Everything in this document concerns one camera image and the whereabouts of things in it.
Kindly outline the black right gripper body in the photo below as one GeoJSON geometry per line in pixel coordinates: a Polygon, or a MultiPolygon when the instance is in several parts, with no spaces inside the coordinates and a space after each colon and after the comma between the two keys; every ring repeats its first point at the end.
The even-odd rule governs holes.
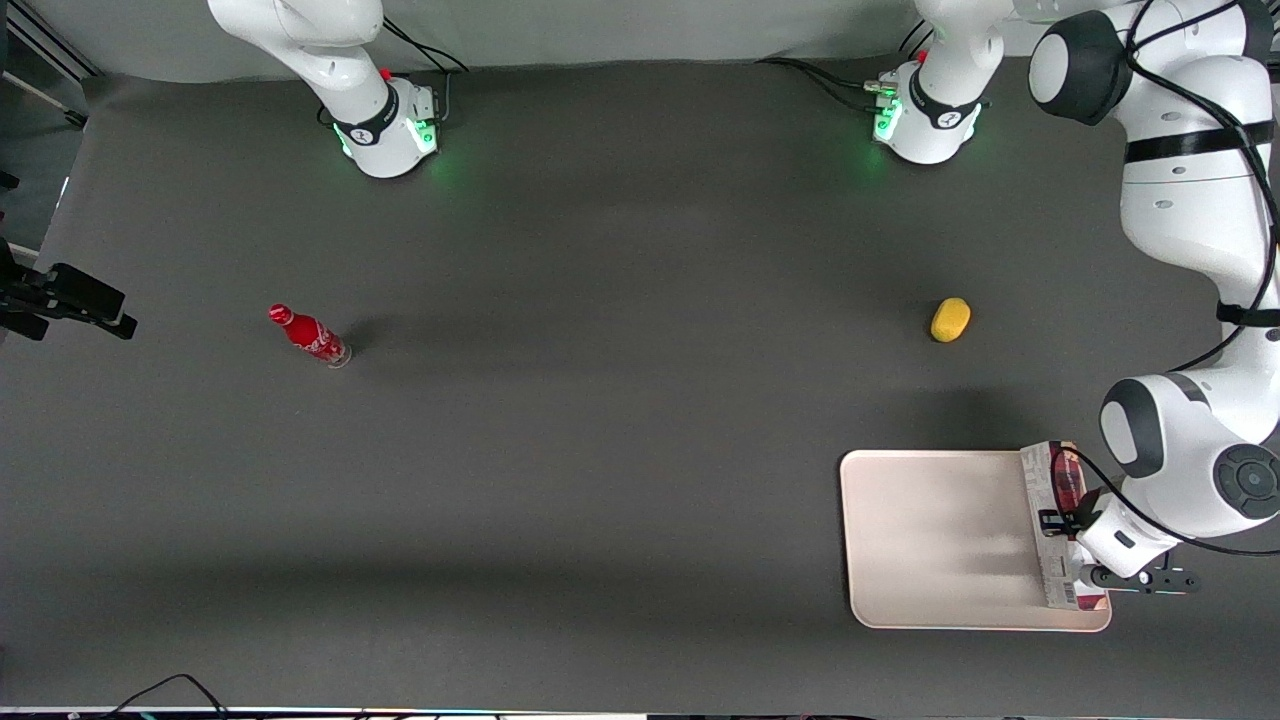
{"type": "Polygon", "coordinates": [[[29,269],[20,265],[5,241],[1,242],[1,325],[4,331],[27,340],[41,341],[49,320],[36,313],[38,306],[33,287],[28,283],[29,269]]]}

